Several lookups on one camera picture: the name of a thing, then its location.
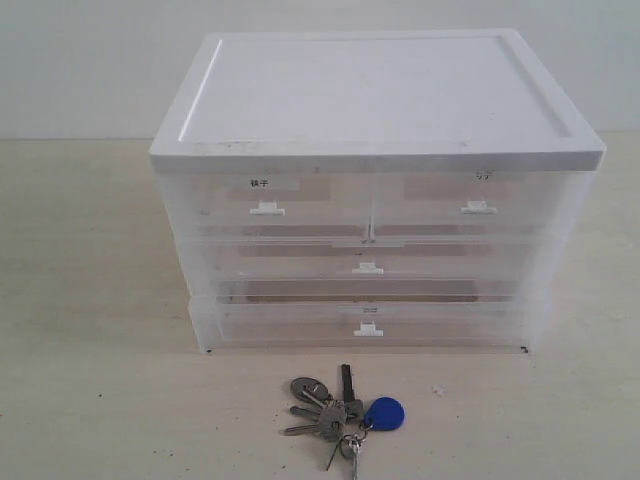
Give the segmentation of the wide clear drawer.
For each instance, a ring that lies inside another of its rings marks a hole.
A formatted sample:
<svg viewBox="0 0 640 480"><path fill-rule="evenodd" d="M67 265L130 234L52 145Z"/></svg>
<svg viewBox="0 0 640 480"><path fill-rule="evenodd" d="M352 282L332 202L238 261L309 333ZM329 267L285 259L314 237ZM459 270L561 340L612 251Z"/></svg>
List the wide clear drawer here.
<svg viewBox="0 0 640 480"><path fill-rule="evenodd" d="M462 303L222 303L192 298L202 351L218 347L533 347L547 300Z"/></svg>
<svg viewBox="0 0 640 480"><path fill-rule="evenodd" d="M255 302L376 297L510 297L542 287L552 242L222 243L181 249L195 295Z"/></svg>

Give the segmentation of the key bunch with blue fob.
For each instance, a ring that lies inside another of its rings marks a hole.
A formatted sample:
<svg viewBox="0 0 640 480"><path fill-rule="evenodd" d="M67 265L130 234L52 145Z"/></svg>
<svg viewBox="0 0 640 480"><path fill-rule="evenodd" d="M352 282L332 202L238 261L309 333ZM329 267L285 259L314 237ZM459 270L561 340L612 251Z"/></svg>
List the key bunch with blue fob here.
<svg viewBox="0 0 640 480"><path fill-rule="evenodd" d="M406 419L404 406L399 400L383 396L369 405L357 398L353 387L351 366L340 366L342 394L333 395L328 387L312 377L297 377L289 384L291 395L300 403L289 408L289 413L304 419L302 425L282 431L285 436L310 435L333 445L326 469L330 469L337 456L351 465L351 477L360 477L364 444L372 432L391 432L400 429Z"/></svg>

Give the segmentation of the white translucent drawer cabinet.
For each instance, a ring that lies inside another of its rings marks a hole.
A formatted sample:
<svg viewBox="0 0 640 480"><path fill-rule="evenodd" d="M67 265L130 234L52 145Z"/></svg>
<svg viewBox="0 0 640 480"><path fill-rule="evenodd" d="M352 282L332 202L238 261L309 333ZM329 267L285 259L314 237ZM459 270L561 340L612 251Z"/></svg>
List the white translucent drawer cabinet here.
<svg viewBox="0 0 640 480"><path fill-rule="evenodd" d="M547 300L605 145L523 38L511 29L211 34L151 144L189 302L462 303ZM377 236L382 174L554 173L564 193L530 234ZM241 175L360 175L371 181L362 237L227 235L196 218L198 186ZM552 242L540 288L510 297L376 297L255 302L195 295L181 249L198 242Z"/></svg>

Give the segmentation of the top left small drawer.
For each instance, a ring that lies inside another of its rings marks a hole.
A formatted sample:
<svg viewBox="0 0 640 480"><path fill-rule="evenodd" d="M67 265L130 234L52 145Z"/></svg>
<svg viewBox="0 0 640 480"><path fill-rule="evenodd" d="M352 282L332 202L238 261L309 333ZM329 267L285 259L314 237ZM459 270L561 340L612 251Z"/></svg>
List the top left small drawer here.
<svg viewBox="0 0 640 480"><path fill-rule="evenodd" d="M227 235L362 237L371 181L360 175L228 175L197 190L200 225Z"/></svg>

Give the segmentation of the small drawer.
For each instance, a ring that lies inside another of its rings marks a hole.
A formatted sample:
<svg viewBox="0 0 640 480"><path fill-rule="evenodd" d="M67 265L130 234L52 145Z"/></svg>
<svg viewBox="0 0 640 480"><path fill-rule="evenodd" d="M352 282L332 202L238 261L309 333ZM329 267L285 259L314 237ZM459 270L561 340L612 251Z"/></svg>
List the small drawer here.
<svg viewBox="0 0 640 480"><path fill-rule="evenodd" d="M373 187L377 236L530 234L564 193L554 173L382 174Z"/></svg>
<svg viewBox="0 0 640 480"><path fill-rule="evenodd" d="M197 190L200 225L227 235L362 237L371 181L360 175L228 175Z"/></svg>

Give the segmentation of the top right small drawer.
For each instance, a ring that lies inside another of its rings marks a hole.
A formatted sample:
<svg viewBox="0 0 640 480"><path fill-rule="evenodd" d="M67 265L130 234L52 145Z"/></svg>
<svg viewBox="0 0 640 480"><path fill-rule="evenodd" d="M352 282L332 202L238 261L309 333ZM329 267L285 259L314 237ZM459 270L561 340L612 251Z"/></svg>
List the top right small drawer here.
<svg viewBox="0 0 640 480"><path fill-rule="evenodd" d="M382 174L373 187L377 236L530 234L564 193L554 173Z"/></svg>

